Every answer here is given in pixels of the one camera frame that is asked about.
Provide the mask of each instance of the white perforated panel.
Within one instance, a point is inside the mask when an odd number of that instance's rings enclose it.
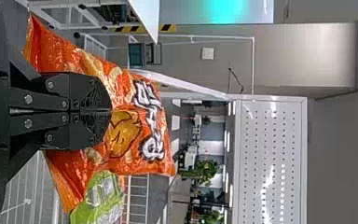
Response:
[[[238,109],[238,223],[301,223],[301,103],[242,101]]]

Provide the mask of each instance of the cable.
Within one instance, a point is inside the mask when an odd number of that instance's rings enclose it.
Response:
[[[231,75],[230,75],[230,72],[228,70],[228,84],[227,84],[227,93],[229,91],[229,81],[230,81],[230,78],[231,78]]]
[[[228,68],[228,71],[229,71],[230,74],[232,74],[235,77],[235,79],[238,82],[238,85],[241,86],[241,93],[240,94],[242,94],[242,92],[245,90],[245,88],[242,86],[242,84],[240,83],[240,80],[238,79],[237,75],[235,75],[235,73],[232,71],[232,69],[230,67]]]

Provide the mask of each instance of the green snack bag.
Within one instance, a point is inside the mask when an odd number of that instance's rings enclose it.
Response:
[[[122,215],[124,192],[118,178],[101,171],[90,180],[85,200],[71,213],[71,224],[110,224]]]

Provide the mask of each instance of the chip bag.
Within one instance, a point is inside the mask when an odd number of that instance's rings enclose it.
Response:
[[[150,80],[78,48],[47,29],[34,15],[29,20],[24,56],[42,75],[74,72],[98,77],[112,101],[114,112],[100,145],[45,152],[64,211],[82,202],[95,172],[175,174],[165,111]]]
[[[84,201],[71,213],[71,224],[115,223],[123,213],[124,191],[109,171],[94,174]]]

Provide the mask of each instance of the potted plant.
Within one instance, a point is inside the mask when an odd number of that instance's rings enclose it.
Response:
[[[196,181],[196,185],[211,185],[211,179],[217,174],[219,165],[213,160],[197,161],[195,167],[191,170],[181,171],[181,176],[191,178]]]
[[[217,211],[212,211],[209,214],[200,215],[200,223],[204,224],[220,224],[223,221],[223,215]]]

